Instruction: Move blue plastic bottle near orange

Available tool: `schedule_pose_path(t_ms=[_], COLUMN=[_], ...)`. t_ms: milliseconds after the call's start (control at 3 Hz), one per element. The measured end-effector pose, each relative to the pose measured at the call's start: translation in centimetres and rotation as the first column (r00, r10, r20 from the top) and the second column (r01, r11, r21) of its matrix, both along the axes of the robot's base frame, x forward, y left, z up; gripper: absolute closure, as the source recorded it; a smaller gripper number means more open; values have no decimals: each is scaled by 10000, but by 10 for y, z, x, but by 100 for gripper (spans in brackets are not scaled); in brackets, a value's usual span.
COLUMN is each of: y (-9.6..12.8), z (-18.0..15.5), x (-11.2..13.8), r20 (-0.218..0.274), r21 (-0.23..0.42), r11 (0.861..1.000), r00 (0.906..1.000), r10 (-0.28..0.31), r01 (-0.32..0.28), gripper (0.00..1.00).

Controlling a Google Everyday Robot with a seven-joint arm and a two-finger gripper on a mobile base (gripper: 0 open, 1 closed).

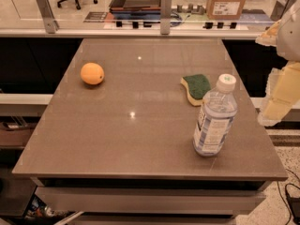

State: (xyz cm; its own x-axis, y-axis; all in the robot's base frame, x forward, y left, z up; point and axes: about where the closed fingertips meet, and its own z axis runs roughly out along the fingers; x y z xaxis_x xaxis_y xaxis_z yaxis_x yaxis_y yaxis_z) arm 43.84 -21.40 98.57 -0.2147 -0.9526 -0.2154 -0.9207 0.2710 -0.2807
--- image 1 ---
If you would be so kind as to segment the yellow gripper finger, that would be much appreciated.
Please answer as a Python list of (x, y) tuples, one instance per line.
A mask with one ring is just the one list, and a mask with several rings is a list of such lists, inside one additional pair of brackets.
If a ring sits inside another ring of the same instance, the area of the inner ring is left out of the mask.
[(300, 100), (300, 63), (290, 61), (282, 69), (273, 68), (268, 76), (258, 122), (265, 127), (279, 123)]
[(273, 23), (268, 29), (266, 29), (262, 34), (260, 34), (256, 39), (255, 42), (257, 44), (263, 46), (277, 46), (277, 35), (279, 29), (280, 20)]

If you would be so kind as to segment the white rounded gripper body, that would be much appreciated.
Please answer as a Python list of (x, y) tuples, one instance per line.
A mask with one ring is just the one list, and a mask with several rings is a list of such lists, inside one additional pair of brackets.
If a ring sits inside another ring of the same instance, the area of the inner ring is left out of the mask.
[(300, 0), (281, 18), (277, 30), (277, 54), (289, 61), (300, 61)]

